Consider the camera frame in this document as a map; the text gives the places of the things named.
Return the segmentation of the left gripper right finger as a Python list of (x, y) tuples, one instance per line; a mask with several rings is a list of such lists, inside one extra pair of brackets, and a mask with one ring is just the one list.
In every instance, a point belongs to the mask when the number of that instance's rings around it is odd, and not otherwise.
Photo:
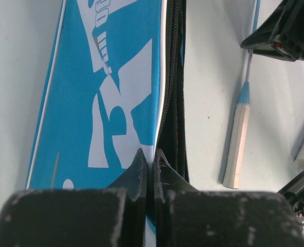
[(199, 191), (157, 150), (157, 246), (304, 246), (287, 200), (271, 192)]

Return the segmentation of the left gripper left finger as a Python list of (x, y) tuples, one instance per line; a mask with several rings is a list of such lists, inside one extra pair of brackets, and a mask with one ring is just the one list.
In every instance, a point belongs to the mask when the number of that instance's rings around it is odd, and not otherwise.
[(33, 189), (13, 194), (0, 212), (0, 246), (144, 246), (147, 161), (104, 189)]

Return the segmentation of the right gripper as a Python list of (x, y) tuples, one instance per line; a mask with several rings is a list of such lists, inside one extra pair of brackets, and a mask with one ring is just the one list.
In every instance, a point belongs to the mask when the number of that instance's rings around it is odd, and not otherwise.
[(281, 1), (240, 47), (282, 61), (304, 61), (304, 1)]

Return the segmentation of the blue racket bag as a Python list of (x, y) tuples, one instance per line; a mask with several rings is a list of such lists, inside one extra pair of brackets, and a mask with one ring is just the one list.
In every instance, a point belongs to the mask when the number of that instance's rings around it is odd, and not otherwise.
[(63, 1), (27, 189), (105, 188), (138, 149), (188, 179), (186, 1)]

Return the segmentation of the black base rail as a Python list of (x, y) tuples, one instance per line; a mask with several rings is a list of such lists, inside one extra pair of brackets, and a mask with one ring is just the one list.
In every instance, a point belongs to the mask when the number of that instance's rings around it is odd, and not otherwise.
[(304, 230), (304, 171), (278, 191), (291, 205), (294, 215)]

